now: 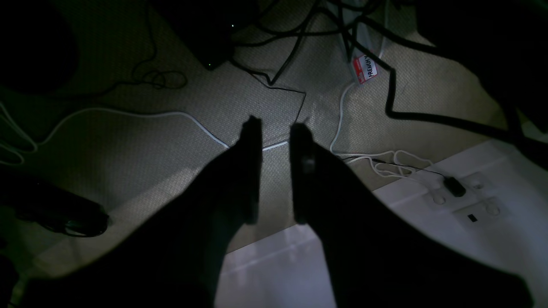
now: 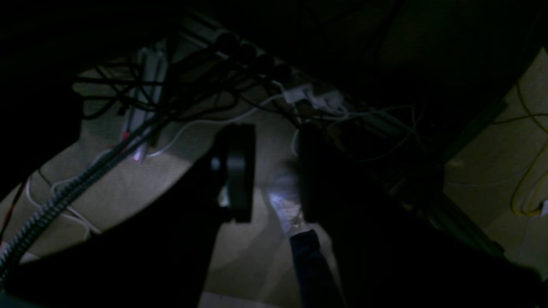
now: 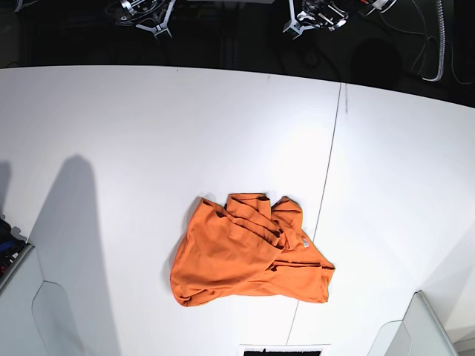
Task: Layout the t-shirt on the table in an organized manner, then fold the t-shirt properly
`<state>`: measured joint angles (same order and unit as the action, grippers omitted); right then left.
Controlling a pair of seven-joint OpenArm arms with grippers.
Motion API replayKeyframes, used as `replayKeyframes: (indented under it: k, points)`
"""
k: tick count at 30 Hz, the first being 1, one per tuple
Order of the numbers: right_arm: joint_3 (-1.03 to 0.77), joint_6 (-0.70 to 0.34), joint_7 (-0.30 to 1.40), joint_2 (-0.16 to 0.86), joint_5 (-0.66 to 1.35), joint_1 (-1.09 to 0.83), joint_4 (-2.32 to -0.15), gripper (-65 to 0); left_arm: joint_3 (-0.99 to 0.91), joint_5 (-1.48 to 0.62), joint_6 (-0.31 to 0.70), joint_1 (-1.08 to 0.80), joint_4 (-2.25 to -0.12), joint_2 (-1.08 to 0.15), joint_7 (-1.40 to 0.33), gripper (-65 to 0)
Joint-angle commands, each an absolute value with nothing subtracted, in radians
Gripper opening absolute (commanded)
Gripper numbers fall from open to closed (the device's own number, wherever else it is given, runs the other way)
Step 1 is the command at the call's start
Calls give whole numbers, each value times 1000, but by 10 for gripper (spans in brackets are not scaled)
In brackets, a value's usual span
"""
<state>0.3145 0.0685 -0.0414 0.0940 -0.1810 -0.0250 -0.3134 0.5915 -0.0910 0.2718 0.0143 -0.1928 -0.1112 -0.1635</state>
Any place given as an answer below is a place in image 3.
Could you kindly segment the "black robot arm, image left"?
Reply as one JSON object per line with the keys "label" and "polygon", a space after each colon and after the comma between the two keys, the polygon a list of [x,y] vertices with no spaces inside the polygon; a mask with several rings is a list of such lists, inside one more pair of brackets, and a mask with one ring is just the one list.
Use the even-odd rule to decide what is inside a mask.
{"label": "black robot arm, image left", "polygon": [[164,33],[171,38],[168,21],[175,2],[175,0],[113,1],[105,8],[105,13],[119,26],[147,31],[155,39]]}

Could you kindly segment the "black robot arm, image right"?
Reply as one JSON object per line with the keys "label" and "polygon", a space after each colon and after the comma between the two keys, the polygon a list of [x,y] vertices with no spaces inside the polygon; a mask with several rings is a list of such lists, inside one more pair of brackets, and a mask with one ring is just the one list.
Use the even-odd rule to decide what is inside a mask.
{"label": "black robot arm, image right", "polygon": [[296,39],[306,30],[333,32],[348,23],[352,14],[385,13],[395,3],[394,0],[289,0],[290,19],[283,33]]}

